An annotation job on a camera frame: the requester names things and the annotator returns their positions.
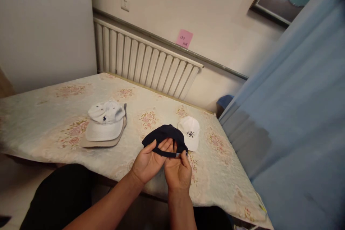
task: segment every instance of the embroidered logo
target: embroidered logo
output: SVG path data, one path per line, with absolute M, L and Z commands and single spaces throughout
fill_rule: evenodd
M 194 132 L 192 132 L 192 131 L 188 131 L 188 132 L 187 132 L 187 135 L 188 135 L 189 137 L 193 137 L 193 134 L 194 134 Z

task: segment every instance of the navy baseball cap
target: navy baseball cap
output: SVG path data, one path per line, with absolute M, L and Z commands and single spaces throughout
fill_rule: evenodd
M 177 145 L 176 153 L 165 152 L 158 148 L 158 144 L 161 143 L 166 138 L 172 138 L 174 140 L 174 144 Z M 151 144 L 156 139 L 157 145 L 153 149 L 153 152 L 170 158 L 177 158 L 180 157 L 183 150 L 186 150 L 186 154 L 188 154 L 188 148 L 184 143 L 184 137 L 181 131 L 177 128 L 174 128 L 171 124 L 170 125 L 163 125 L 159 128 L 155 129 L 151 133 L 149 133 L 143 140 L 142 144 L 144 147 Z

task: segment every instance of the person's right hand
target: person's right hand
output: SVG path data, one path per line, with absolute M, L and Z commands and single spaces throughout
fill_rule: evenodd
M 164 163 L 164 171 L 169 191 L 183 191 L 189 193 L 192 167 L 189 164 L 185 150 L 181 154 L 181 159 L 167 158 Z

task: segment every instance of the tablecloth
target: tablecloth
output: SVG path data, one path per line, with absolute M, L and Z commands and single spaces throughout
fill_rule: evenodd
M 83 148 L 91 105 L 127 103 L 128 124 L 111 148 Z M 237 155 L 215 115 L 107 73 L 33 90 L 0 100 L 0 151 L 39 162 L 79 163 L 119 181 L 130 170 L 144 137 L 185 116 L 200 123 L 199 147 L 189 152 L 190 197 L 195 206 L 219 206 L 244 221 L 273 229 Z M 167 198 L 164 169 L 144 192 Z

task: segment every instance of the wall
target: wall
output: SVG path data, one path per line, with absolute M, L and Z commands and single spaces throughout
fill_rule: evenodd
M 99 10 L 139 26 L 172 42 L 180 29 L 194 33 L 189 49 L 251 76 L 264 61 L 264 53 L 283 28 L 248 12 L 253 0 L 92 0 Z M 215 110 L 219 97 L 234 95 L 244 81 L 208 64 L 197 76 L 186 101 Z
M 0 6 L 0 66 L 17 93 L 96 74 L 91 0 Z

